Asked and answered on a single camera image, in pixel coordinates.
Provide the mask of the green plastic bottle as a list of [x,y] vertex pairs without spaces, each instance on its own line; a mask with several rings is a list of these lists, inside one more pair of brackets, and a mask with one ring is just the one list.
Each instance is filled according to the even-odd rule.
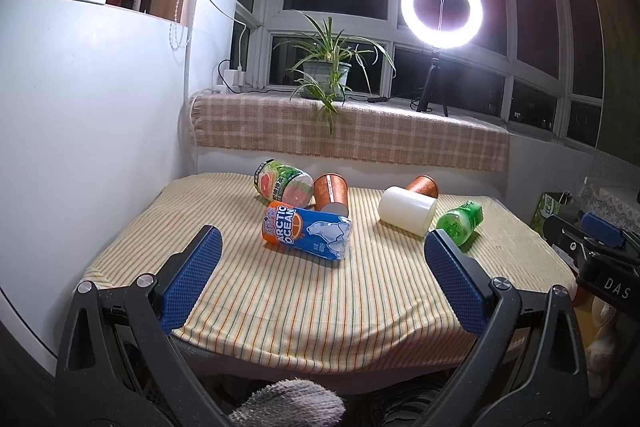
[[446,211],[436,223],[436,229],[444,231],[457,245],[470,239],[475,229],[483,222],[483,207],[474,200]]

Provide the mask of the green white paper bag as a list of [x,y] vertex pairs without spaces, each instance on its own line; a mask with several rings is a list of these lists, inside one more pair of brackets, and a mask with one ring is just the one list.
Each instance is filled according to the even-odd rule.
[[530,227],[540,235],[544,234],[544,221],[557,215],[566,205],[573,202],[570,192],[544,192],[541,194]]

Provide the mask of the plaid beige sill cloth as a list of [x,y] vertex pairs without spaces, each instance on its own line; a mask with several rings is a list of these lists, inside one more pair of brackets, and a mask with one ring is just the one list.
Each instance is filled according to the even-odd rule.
[[493,124],[367,103],[336,109],[329,120],[320,102],[306,98],[201,94],[191,119],[202,147],[486,172],[508,167],[509,133]]

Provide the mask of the left copper paper cup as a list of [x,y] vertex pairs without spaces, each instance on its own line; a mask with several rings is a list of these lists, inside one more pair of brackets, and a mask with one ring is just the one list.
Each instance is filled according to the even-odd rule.
[[349,217],[348,184],[338,173],[325,173],[314,180],[314,209]]

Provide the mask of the potted spider plant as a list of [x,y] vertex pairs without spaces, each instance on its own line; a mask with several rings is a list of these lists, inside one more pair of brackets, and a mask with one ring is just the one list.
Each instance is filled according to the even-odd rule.
[[352,92],[347,86],[352,62],[360,69],[369,91],[368,56],[372,65],[384,61],[393,76],[396,76],[396,65],[381,43],[363,36],[346,35],[344,30],[335,31],[332,16],[316,20],[303,11],[298,11],[298,14],[310,25],[311,32],[297,31],[293,38],[285,41],[303,53],[290,68],[290,72],[298,75],[290,99],[316,101],[317,116],[326,121],[329,135],[332,135],[338,115],[337,104],[344,104],[347,93]]

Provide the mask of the grey fuzzy sleeve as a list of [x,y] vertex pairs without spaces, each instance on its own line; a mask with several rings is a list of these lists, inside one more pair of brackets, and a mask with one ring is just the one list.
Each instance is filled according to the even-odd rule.
[[335,426],[343,400],[313,381],[278,381],[254,392],[229,416],[233,426]]

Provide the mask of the copper paper cup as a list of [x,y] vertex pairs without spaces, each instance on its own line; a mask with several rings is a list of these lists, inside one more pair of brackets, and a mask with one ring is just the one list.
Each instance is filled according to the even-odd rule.
[[348,184],[338,173],[325,173],[314,180],[314,209],[349,217]]
[[439,195],[439,188],[435,180],[431,176],[417,176],[416,179],[411,181],[406,190],[416,194],[421,194],[431,198],[437,198]]

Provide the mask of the green pink fruit can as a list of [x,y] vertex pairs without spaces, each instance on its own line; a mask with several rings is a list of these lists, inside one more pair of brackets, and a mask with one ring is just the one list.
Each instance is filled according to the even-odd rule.
[[269,202],[306,207],[314,194],[314,179],[304,170],[271,158],[254,172],[254,187]]

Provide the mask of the white plastic cup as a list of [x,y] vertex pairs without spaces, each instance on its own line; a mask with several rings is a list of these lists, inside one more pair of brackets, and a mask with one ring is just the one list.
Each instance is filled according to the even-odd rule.
[[388,225],[424,237],[434,219],[436,206],[436,198],[391,186],[382,195],[378,215]]

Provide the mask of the white power charger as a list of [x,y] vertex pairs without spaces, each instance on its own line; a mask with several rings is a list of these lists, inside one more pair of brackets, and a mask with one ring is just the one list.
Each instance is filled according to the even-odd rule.
[[240,94],[243,92],[245,83],[245,72],[241,69],[219,69],[218,79],[214,86],[217,93]]

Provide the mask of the right copper paper cup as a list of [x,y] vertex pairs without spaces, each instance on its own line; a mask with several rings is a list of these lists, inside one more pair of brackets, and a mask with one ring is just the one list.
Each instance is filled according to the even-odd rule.
[[411,181],[406,190],[416,194],[421,194],[431,198],[437,198],[439,195],[439,188],[435,180],[431,176],[417,176],[416,179]]

